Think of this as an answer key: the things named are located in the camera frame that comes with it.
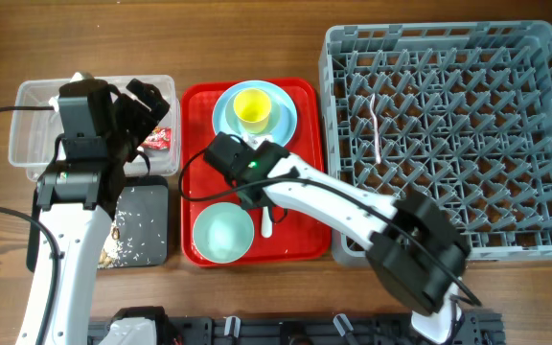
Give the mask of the red snack wrapper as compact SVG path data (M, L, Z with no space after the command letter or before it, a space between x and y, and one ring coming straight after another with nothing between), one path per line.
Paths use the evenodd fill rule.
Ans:
M170 127L156 127L141 147L149 150L168 150L172 145L172 129Z

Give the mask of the yellow plastic cup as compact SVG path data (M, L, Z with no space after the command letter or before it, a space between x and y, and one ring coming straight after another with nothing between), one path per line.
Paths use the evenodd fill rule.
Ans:
M272 102L262 89L245 88L234 98L234 112L249 133L260 133L268 124Z

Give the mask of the white tissue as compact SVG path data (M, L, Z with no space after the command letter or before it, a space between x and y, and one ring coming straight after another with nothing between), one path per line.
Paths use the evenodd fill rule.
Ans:
M55 112L59 112L58 99L59 96L54 96L48 101L49 106L51 106Z

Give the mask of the white plastic spoon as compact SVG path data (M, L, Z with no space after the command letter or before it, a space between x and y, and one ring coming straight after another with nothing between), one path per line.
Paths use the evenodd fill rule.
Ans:
M272 236L273 233L273 223L270 218L270 209L264 207L262 210L262 224L261 224L261 235L263 238L268 239Z

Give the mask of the green bowl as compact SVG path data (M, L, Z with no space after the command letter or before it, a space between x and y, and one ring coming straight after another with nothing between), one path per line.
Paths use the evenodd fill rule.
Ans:
M208 206L195 219L193 242L197 252L215 264L230 264L250 249L255 227L239 205L220 202Z

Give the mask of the white plastic fork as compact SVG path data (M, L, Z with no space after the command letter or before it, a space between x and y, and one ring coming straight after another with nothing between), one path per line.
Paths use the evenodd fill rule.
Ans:
M381 163L381 153L380 153L380 126L378 117L375 112L375 101L376 101L376 94L372 94L369 100L369 111L370 116L372 119L373 127L374 127L374 154L375 154L375 160L376 164Z

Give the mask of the light blue small bowl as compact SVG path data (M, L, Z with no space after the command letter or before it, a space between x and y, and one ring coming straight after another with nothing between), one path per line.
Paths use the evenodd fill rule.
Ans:
M280 122L281 117L281 107L275 102L271 102L271 112L268 116L268 122L266 127L261 131L257 132L257 135L266 135L269 134ZM232 129L236 134L250 134L240 122L238 116L234 111L234 98L231 97L227 102L224 110L224 119L225 123L230 129Z

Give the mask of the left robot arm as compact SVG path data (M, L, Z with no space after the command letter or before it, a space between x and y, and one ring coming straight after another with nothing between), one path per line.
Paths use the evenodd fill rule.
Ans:
M124 91L100 79L59 88L63 131L36 183L40 236L17 343L85 342L98 260L127 182L125 165L170 109L155 85L137 79Z

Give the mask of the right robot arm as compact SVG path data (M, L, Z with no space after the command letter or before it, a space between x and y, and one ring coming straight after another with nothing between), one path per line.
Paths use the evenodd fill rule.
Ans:
M349 237L383 287L411 309L413 329L435 344L452 340L471 249L431 198L361 190L270 142L256 149L235 143L225 166L243 205L293 210Z

